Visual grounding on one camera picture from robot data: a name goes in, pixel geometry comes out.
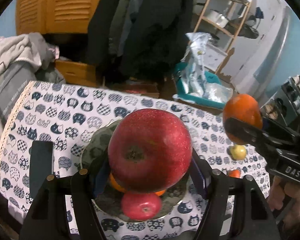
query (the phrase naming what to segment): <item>table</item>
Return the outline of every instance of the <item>table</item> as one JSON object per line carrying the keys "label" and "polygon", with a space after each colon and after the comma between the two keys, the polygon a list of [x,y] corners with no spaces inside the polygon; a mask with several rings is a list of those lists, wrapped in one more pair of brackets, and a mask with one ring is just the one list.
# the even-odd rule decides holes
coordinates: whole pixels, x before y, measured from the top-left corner
{"label": "table", "polygon": [[[222,118],[203,110],[163,99],[147,98],[117,91],[30,82],[15,104],[0,140],[0,192],[22,217],[33,201],[29,195],[29,163],[33,140],[54,142],[54,174],[70,176],[80,167],[80,155],[93,133],[114,120],[142,108],[156,108],[178,116],[187,126],[193,147],[202,159],[222,172],[240,169],[241,176],[252,175],[267,197],[270,189],[266,162],[248,145],[247,158],[235,161],[227,154],[232,144],[225,134]],[[182,203],[162,219],[126,223],[95,207],[109,240],[159,239],[195,230],[206,202],[196,193],[191,179]],[[229,197],[227,213],[232,213]],[[70,196],[66,196],[69,228],[77,234]]]}

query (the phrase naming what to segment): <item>red apple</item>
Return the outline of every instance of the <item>red apple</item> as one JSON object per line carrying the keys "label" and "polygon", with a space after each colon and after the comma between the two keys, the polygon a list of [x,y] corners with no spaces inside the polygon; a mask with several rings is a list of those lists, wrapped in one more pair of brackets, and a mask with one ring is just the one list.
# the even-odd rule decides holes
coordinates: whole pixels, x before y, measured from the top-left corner
{"label": "red apple", "polygon": [[108,155],[120,186],[137,193],[157,192],[176,184],[186,173],[192,142],[177,116],[147,108],[120,122],[109,142]]}
{"label": "red apple", "polygon": [[161,209],[161,199],[155,194],[134,194],[127,192],[121,200],[121,209],[127,217],[145,221],[153,218]]}

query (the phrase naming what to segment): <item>orange fruit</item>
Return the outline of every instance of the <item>orange fruit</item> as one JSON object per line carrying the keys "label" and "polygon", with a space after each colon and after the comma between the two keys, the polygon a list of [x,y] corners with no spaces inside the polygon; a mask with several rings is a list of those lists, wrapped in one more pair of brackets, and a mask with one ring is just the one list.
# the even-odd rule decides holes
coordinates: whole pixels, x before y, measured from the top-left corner
{"label": "orange fruit", "polygon": [[157,194],[159,197],[162,196],[164,194],[166,190],[161,190],[161,191],[158,191],[158,192],[154,192],[155,194]]}
{"label": "orange fruit", "polygon": [[121,187],[114,179],[112,173],[110,173],[110,176],[109,176],[109,179],[110,179],[110,185],[112,186],[112,188],[116,189],[117,191],[120,191],[120,192],[127,192],[127,190],[123,187]]}
{"label": "orange fruit", "polygon": [[[262,129],[262,117],[258,102],[247,94],[238,94],[232,97],[223,109],[223,125],[229,117],[237,118],[243,122]],[[239,145],[246,143],[234,135],[226,131],[227,136],[231,141]]]}
{"label": "orange fruit", "polygon": [[[110,179],[110,185],[112,186],[112,188],[116,189],[117,191],[120,191],[120,192],[123,192],[123,193],[126,193],[127,190],[123,187],[121,187],[114,179],[112,173],[110,173],[110,176],[109,176],[109,179]],[[156,195],[158,196],[161,196],[165,193],[165,189],[162,190],[162,191],[158,191],[158,192],[154,192]]]}
{"label": "orange fruit", "polygon": [[240,171],[239,170],[228,171],[228,176],[234,178],[240,178]]}

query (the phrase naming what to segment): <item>teal basket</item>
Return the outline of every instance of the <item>teal basket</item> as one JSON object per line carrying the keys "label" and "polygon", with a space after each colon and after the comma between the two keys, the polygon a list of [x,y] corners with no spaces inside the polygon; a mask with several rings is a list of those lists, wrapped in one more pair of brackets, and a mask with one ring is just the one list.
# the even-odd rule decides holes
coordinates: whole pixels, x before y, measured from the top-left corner
{"label": "teal basket", "polygon": [[[189,94],[186,94],[185,89],[182,85],[181,80],[179,79],[179,74],[178,72],[183,70],[186,67],[187,63],[184,62],[180,62],[176,65],[175,70],[173,72],[173,77],[174,80],[176,82],[176,86],[177,86],[177,92],[178,92],[178,96],[181,99],[184,100],[190,100],[190,101],[194,101],[196,104],[201,105],[201,106],[207,106],[207,107],[213,107],[213,108],[217,108],[217,109],[223,109],[225,107],[225,103],[219,103],[219,102],[215,102],[209,99],[205,99],[205,98],[199,98],[199,97],[195,97]],[[207,79],[208,83],[217,83],[219,85],[221,85],[220,79],[218,78],[217,75],[210,73],[208,71],[205,71],[205,76]]]}

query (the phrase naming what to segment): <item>louvered door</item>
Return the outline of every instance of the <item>louvered door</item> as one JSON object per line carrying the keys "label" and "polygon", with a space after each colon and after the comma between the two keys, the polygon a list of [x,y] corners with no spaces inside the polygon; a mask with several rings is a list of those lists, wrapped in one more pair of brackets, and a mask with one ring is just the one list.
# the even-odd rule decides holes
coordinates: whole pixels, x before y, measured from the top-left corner
{"label": "louvered door", "polygon": [[48,0],[47,33],[87,33],[99,0]]}
{"label": "louvered door", "polygon": [[45,33],[47,0],[17,0],[15,25],[16,33]]}

